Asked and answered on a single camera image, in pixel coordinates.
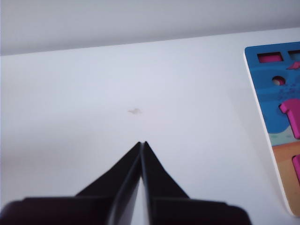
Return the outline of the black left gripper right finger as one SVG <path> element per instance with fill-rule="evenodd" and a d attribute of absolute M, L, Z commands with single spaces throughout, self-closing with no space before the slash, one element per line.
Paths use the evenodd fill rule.
<path fill-rule="evenodd" d="M 149 223 L 155 225 L 156 198 L 188 199 L 189 196 L 164 169 L 148 142 L 144 142 L 141 147 L 141 166 Z"/>

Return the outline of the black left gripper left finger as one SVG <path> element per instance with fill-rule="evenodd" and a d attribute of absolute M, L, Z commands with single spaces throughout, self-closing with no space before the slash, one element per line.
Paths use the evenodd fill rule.
<path fill-rule="evenodd" d="M 141 176 L 141 146 L 138 142 L 111 169 L 81 190 L 77 197 L 108 200 L 102 213 L 104 225 L 129 225 Z"/>

